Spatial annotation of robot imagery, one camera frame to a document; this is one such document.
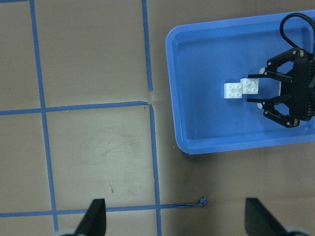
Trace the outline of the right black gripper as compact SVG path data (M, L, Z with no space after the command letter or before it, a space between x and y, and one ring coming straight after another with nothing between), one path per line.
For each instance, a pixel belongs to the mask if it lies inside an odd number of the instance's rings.
M313 55L301 48L290 49L269 59L262 74L248 75L249 79L281 82L280 95L270 99L247 98L247 102L261 104L266 118L286 128L297 127L300 121L309 121L315 115L308 91L313 75Z

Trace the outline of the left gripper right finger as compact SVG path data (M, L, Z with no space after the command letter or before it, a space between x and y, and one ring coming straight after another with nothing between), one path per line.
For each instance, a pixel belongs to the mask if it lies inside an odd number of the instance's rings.
M245 231L248 236L286 236L288 234L258 198L246 198Z

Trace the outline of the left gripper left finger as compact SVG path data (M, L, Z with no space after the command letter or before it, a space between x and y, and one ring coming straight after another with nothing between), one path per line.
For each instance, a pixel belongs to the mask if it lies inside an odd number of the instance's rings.
M74 236L104 236L106 226L105 199L94 199L76 228Z

